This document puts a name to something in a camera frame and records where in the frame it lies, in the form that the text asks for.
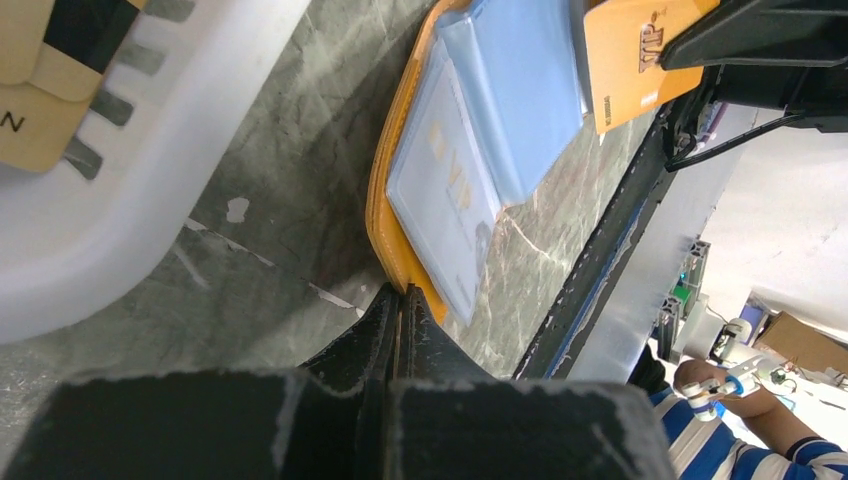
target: green object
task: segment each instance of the green object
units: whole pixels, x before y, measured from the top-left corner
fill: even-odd
[[[680,303],[683,304],[683,306],[685,307],[686,303],[689,301],[689,297],[692,296],[692,291],[678,285],[674,287],[674,290],[671,291],[671,294],[677,297],[677,299],[680,300]]]

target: blue and white striped shirt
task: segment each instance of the blue and white striped shirt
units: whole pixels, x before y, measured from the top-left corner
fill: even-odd
[[[721,419],[695,419],[686,400],[669,388],[651,396],[665,426],[669,456],[681,479],[848,478],[848,453],[818,437],[797,442],[786,457],[746,444]]]

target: person's arm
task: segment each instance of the person's arm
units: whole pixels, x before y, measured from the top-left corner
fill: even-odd
[[[688,383],[703,382],[715,378],[725,382],[727,372],[703,360],[689,360],[680,364],[674,374],[674,388],[680,389]],[[765,388],[744,398],[728,396],[721,403],[737,415],[751,432],[760,438],[772,451],[786,455],[800,440],[818,437],[816,433],[798,419],[785,405]]]

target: brown box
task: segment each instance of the brown box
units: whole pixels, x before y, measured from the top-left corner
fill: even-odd
[[[831,367],[848,373],[848,350],[786,312],[777,316],[754,347],[773,350],[807,370],[824,372]]]

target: white plastic basket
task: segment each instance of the white plastic basket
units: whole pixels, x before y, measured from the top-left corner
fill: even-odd
[[[150,76],[112,66],[123,127],[89,111],[77,137],[102,157],[0,166],[0,343],[70,325],[118,299],[164,257],[308,0],[196,0],[177,23],[142,14],[132,42],[165,54]]]

